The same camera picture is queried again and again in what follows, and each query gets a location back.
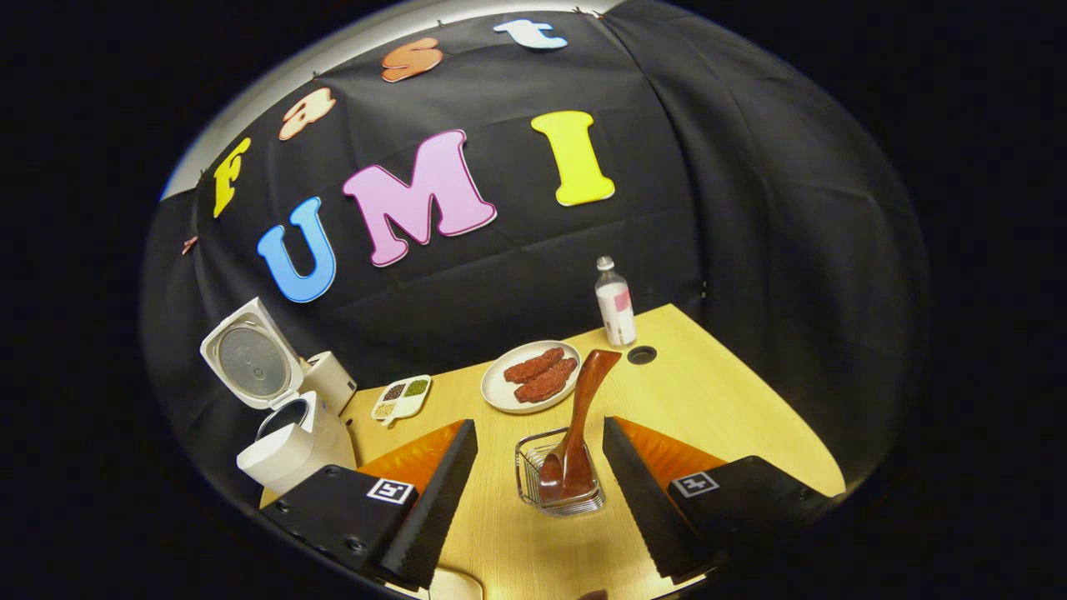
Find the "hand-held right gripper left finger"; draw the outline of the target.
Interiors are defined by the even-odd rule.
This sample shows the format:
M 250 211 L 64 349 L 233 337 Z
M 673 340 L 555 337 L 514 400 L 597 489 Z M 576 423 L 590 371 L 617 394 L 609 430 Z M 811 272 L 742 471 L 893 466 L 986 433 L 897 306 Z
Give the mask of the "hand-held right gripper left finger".
M 460 419 L 361 470 L 321 467 L 262 515 L 351 573 L 429 588 L 477 453 L 475 422 Z

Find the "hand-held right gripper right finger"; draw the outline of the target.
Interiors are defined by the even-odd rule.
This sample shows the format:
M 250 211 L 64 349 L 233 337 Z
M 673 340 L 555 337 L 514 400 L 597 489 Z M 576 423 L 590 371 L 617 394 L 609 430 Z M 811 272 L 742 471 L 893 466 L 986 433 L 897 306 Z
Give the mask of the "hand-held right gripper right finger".
M 724 461 L 630 419 L 605 419 L 603 452 L 657 573 L 674 583 L 763 558 L 834 507 L 762 457 Z

